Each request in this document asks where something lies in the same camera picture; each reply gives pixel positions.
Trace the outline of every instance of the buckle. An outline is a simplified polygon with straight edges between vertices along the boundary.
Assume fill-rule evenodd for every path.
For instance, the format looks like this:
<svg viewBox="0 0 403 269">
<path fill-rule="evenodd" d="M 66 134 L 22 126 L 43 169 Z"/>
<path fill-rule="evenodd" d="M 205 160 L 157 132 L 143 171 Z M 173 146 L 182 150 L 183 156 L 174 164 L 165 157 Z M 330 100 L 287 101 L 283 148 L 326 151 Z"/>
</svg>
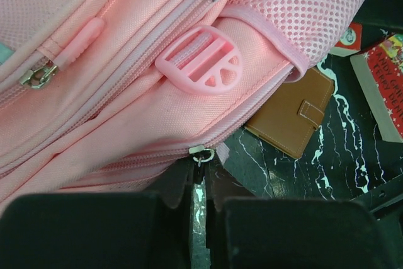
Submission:
<svg viewBox="0 0 403 269">
<path fill-rule="evenodd" d="M 242 77 L 242 57 L 235 43 L 206 25 L 191 29 L 172 43 L 158 56 L 156 67 L 189 94 L 224 94 Z"/>
</svg>

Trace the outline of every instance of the brown leather wallet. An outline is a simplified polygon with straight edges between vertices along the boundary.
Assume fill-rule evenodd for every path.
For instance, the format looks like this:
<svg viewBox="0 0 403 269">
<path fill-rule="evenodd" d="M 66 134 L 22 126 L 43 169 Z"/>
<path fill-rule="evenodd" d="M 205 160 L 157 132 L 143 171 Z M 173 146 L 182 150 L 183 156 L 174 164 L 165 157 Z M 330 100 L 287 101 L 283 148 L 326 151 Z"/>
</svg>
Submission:
<svg viewBox="0 0 403 269">
<path fill-rule="evenodd" d="M 300 81 L 282 84 L 245 127 L 299 159 L 321 125 L 333 92 L 333 81 L 311 68 Z"/>
</svg>

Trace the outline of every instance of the bag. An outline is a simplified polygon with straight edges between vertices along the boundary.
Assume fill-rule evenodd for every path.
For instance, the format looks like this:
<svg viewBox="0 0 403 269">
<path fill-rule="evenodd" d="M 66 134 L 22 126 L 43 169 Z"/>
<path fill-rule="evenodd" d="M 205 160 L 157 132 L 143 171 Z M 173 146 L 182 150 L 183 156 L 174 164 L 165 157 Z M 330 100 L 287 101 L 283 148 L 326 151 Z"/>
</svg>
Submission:
<svg viewBox="0 0 403 269">
<path fill-rule="evenodd" d="M 0 2 L 2 210 L 26 193 L 141 190 L 214 148 L 363 0 Z"/>
</svg>

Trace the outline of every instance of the pink backpack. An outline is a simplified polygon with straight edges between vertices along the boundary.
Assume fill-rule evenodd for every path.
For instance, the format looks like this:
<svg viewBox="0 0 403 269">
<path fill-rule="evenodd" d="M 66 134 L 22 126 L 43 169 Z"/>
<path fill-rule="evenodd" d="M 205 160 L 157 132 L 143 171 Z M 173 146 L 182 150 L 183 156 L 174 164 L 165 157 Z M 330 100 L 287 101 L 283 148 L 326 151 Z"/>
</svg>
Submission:
<svg viewBox="0 0 403 269">
<path fill-rule="evenodd" d="M 216 147 L 362 2 L 0 0 L 0 212 L 27 193 L 141 190 Z"/>
</svg>

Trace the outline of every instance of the pink zipper pull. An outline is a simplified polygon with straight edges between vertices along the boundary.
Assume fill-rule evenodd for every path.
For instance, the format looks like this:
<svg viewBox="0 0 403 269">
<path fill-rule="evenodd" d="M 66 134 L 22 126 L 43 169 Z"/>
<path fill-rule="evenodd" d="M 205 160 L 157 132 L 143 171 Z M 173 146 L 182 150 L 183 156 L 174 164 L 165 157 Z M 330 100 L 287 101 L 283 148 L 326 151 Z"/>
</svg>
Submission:
<svg viewBox="0 0 403 269">
<path fill-rule="evenodd" d="M 53 60 L 53 63 L 63 71 L 98 38 L 105 27 L 105 21 L 101 18 L 91 19 L 78 33 L 68 46 Z"/>
</svg>

